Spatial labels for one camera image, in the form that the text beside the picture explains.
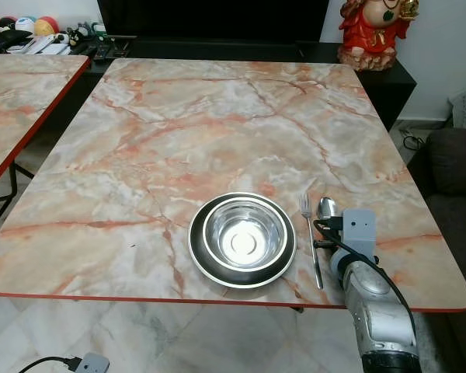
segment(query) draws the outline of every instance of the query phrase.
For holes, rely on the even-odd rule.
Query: marble table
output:
[[[88,63],[86,56],[0,54],[0,176]]]
[[[195,267],[189,223],[252,191],[297,229],[290,269],[255,290]],[[0,231],[0,295],[339,308],[315,287],[298,196],[377,214],[381,266],[411,307],[466,309],[466,282],[355,73],[339,64],[115,60]]]

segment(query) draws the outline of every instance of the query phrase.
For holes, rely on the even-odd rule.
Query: tiled floor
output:
[[[33,171],[52,146],[37,140],[19,157]],[[19,177],[20,193],[27,182]],[[0,195],[8,192],[5,174]],[[447,372],[424,316],[416,322],[423,372]],[[0,298],[0,373],[90,351],[110,359],[109,373],[362,371],[344,310]],[[33,371],[67,369],[47,362]]]

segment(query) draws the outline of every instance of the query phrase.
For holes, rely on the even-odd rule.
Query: red figurine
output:
[[[419,0],[347,0],[340,9],[339,60],[357,71],[390,68],[397,55],[395,37],[405,39],[418,7]]]

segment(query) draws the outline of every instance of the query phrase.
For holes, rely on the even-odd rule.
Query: black table leg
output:
[[[11,193],[7,196],[0,197],[0,202],[5,202],[2,207],[0,207],[0,217],[3,215],[7,207],[12,202],[12,199],[17,194],[17,179],[16,179],[16,164],[12,162],[9,166],[9,175],[10,175],[10,186],[12,188]]]

